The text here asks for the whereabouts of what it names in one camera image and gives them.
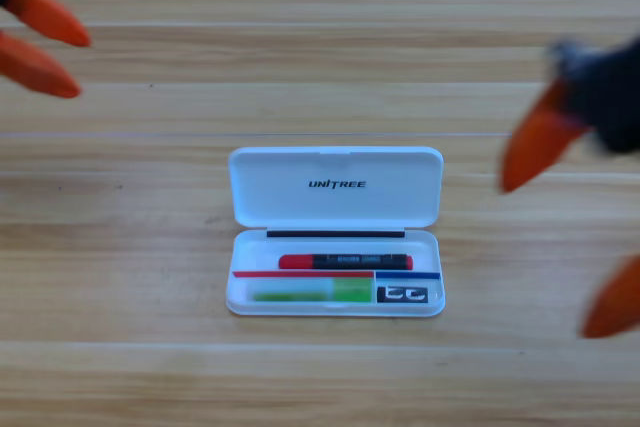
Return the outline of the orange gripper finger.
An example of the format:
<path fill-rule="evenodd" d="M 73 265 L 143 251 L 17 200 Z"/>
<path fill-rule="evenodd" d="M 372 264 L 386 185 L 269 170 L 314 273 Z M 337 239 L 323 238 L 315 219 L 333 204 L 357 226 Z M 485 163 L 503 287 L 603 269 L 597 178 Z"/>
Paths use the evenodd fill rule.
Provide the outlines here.
<path fill-rule="evenodd" d="M 584 338 L 606 338 L 639 325 L 639 256 L 630 258 L 598 292 L 581 327 Z"/>

